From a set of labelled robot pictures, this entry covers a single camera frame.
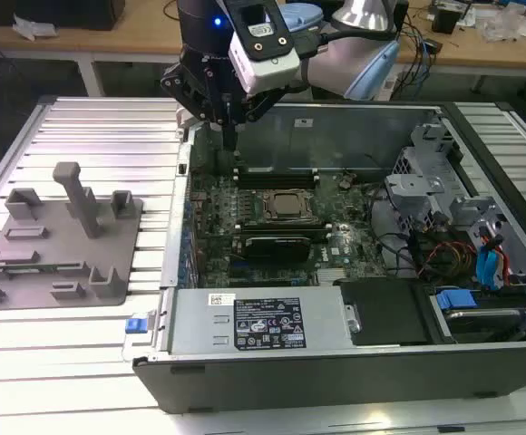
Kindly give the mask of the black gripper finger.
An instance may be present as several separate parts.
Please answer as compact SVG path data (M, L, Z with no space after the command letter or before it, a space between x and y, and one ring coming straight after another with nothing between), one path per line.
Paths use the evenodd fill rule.
M282 87L242 99L232 96L229 103L229 150L237 148L238 130L246 123L258 121L286 94L287 88Z
M199 121L218 126L222 145L229 150L228 107L210 64L201 64L196 72L184 64L175 64L163 74L161 86Z

